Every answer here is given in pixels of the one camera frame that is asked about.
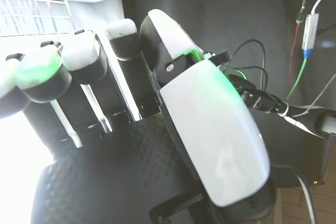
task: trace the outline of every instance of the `brown floor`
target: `brown floor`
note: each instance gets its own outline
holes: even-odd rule
[[[323,180],[325,185],[317,187],[314,195],[318,223],[336,224],[336,146]],[[282,189],[281,201],[283,224],[311,223],[301,188]]]

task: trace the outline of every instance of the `red wire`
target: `red wire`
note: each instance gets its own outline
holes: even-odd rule
[[[296,41],[298,39],[298,33],[299,33],[299,27],[300,27],[299,22],[296,23],[296,29],[295,29],[295,38],[293,41],[292,49],[290,51],[290,58],[289,58],[289,78],[288,78],[288,93],[290,92],[290,89],[292,88],[292,83],[293,83],[293,69],[292,69],[292,62],[293,62],[293,54],[294,54],[294,49],[296,46]]]

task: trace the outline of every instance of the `black curtain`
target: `black curtain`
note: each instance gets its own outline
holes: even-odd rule
[[[296,27],[296,15],[302,0],[122,0],[126,18],[134,20],[138,30],[152,9],[161,9],[180,23],[204,50],[232,53],[243,41],[255,38],[266,48],[268,92],[285,99],[288,85],[290,49]],[[316,0],[308,0],[307,12]],[[336,0],[323,0],[317,12],[319,28],[336,23]],[[301,66],[304,24],[293,56],[293,79]],[[296,92],[293,105],[311,103],[336,72],[336,28],[318,36],[315,49]],[[232,66],[261,66],[258,45],[246,46],[235,57]],[[258,70],[244,71],[250,81],[259,83]],[[336,109],[336,82],[330,85],[319,105]],[[252,111],[265,140],[272,163],[288,164],[299,169],[310,182],[320,178],[324,141],[285,122],[277,115]],[[287,173],[274,173],[281,187],[297,185]]]

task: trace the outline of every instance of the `blue connector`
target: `blue connector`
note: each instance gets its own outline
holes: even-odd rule
[[[311,55],[311,49],[307,49],[303,51],[303,57],[308,60]]]

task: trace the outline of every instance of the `metal wire rack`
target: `metal wire rack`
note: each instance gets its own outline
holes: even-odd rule
[[[0,0],[0,37],[72,34],[67,0]]]

